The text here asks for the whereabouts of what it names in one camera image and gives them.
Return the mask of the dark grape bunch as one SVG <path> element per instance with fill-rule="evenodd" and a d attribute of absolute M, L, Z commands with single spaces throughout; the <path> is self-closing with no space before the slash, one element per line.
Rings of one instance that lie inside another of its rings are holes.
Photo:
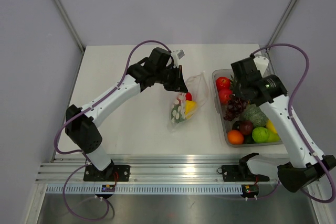
<path fill-rule="evenodd" d="M 249 102 L 247 100 L 231 95 L 230 100 L 226 104 L 224 120 L 232 121 L 238 118 L 248 105 Z"/>

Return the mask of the clear dotted zip bag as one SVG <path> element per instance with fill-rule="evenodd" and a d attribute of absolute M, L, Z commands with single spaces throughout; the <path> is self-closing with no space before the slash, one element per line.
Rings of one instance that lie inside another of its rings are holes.
<path fill-rule="evenodd" d="M 178 93 L 171 102 L 167 129 L 177 131 L 188 123 L 195 115 L 199 114 L 209 97 L 209 87 L 206 82 L 205 72 L 191 76 L 185 81 L 187 93 Z"/>

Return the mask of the small red tomato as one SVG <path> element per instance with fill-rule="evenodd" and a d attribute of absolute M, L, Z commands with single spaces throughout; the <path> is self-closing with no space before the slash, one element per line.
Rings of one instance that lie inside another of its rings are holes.
<path fill-rule="evenodd" d="M 231 89 L 221 89 L 218 92 L 219 101 L 221 104 L 227 104 L 230 100 L 230 96 L 233 94 Z"/>

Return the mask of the yellow pear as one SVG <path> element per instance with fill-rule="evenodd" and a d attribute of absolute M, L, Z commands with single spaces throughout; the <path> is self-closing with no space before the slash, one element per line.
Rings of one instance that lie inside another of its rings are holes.
<path fill-rule="evenodd" d="M 185 101 L 184 114 L 185 118 L 190 119 L 197 110 L 197 103 L 194 101 Z"/>

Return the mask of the green bell pepper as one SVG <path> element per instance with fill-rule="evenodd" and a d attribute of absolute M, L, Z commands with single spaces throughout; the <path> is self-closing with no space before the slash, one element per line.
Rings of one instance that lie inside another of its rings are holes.
<path fill-rule="evenodd" d="M 170 113 L 170 122 L 172 124 L 179 124 L 186 120 L 185 110 L 181 104 L 173 104 Z"/>

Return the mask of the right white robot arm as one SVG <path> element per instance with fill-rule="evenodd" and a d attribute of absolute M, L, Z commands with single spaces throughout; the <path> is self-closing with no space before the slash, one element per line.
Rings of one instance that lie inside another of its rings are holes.
<path fill-rule="evenodd" d="M 297 118 L 287 90 L 281 80 L 271 74 L 262 77 L 252 57 L 231 65 L 237 86 L 234 94 L 259 107 L 275 126 L 289 160 L 268 158 L 257 153 L 239 160 L 239 176 L 250 180 L 255 175 L 278 179 L 290 192 L 295 193 L 335 167 L 335 157 L 325 155 L 311 139 Z"/>

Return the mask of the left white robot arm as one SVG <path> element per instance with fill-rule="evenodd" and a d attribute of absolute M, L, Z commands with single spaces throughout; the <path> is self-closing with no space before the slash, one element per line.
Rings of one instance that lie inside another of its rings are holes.
<path fill-rule="evenodd" d="M 112 181 L 117 168 L 102 146 L 98 130 L 103 121 L 119 106 L 156 83 L 166 91 L 187 93 L 179 60 L 184 51 L 169 52 L 154 48 L 148 57 L 126 67 L 121 80 L 91 102 L 66 111 L 65 134 L 79 147 L 90 163 L 86 171 L 91 181 Z"/>

